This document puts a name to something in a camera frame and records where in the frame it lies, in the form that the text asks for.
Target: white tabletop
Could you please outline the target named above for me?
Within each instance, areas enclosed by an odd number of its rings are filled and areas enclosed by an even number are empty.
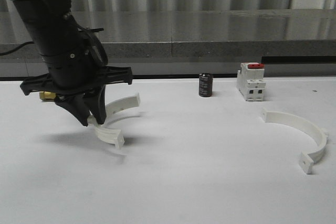
[[[140,93],[116,114],[121,150],[67,111],[1,82],[0,223],[335,223],[336,78],[265,79],[264,102],[246,102],[236,80],[135,80],[106,101]],[[308,135],[264,123],[261,109],[288,112],[330,133],[306,175]]]

